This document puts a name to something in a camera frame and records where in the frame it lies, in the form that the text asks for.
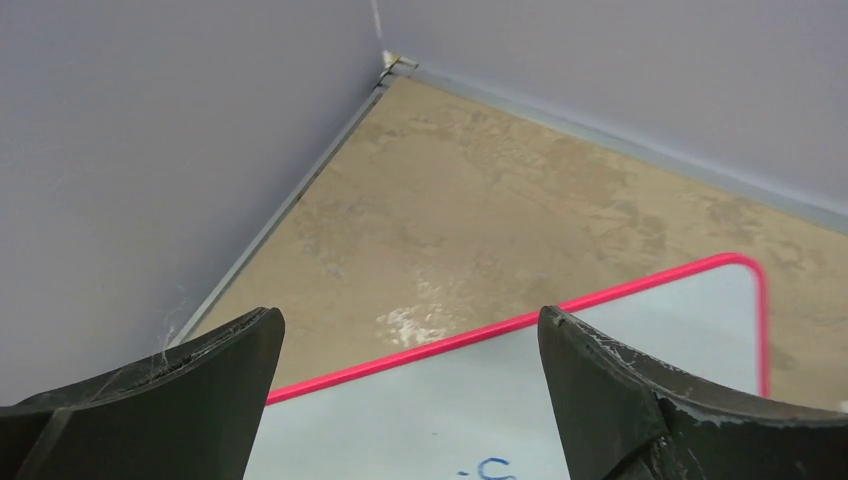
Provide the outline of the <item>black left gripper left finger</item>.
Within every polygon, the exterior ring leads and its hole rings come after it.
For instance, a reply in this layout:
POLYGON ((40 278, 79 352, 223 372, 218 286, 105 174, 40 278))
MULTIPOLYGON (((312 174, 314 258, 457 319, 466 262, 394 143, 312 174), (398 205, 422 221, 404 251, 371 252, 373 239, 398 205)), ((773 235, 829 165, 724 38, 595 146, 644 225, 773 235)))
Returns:
POLYGON ((1 410, 5 479, 240 479, 285 320, 260 307, 193 340, 1 410))

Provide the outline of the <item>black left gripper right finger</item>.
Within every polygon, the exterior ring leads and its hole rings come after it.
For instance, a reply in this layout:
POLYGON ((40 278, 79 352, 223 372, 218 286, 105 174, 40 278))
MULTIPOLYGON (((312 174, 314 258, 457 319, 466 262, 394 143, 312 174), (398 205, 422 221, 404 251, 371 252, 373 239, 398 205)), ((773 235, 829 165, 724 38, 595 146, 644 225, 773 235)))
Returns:
POLYGON ((842 412, 744 393, 635 350, 555 306, 540 358, 574 479, 843 479, 842 412))

